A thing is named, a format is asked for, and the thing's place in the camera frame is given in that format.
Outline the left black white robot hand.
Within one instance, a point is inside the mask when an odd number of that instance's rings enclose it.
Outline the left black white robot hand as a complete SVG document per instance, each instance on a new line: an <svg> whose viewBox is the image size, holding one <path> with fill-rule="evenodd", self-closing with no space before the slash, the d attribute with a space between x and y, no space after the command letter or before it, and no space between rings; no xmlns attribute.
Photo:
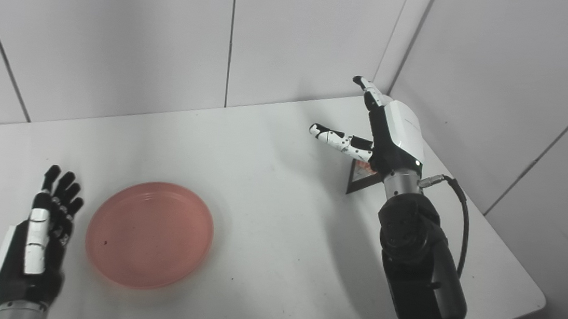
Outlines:
<svg viewBox="0 0 568 319"><path fill-rule="evenodd" d="M28 218L10 228L0 264L0 308L20 303L46 311L61 292L62 264L75 215L84 206L75 173L52 165Z"/></svg>

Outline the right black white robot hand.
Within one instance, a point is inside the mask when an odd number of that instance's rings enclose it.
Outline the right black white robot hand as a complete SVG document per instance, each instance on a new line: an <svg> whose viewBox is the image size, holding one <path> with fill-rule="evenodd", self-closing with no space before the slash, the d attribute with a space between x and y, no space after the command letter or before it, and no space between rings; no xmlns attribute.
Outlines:
<svg viewBox="0 0 568 319"><path fill-rule="evenodd" d="M354 76L352 80L364 92L372 139L347 135L320 123L310 126L310 134L355 160L369 163L371 170L383 176L412 170L422 177L425 149L417 116L408 105L383 94L365 77Z"/></svg>

